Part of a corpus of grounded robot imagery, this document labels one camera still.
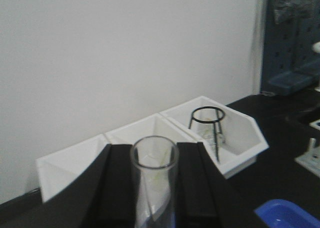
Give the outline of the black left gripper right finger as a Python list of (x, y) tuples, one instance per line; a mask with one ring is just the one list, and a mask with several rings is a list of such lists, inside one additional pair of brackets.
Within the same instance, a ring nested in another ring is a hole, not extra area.
[(263, 228), (265, 223), (212, 162), (201, 142), (179, 142), (176, 226)]

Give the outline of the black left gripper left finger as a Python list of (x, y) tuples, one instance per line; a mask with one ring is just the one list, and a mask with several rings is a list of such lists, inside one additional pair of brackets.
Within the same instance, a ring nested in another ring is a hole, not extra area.
[(135, 221), (130, 144), (108, 144), (103, 158), (77, 177), (78, 195), (89, 196), (78, 228), (132, 228)]

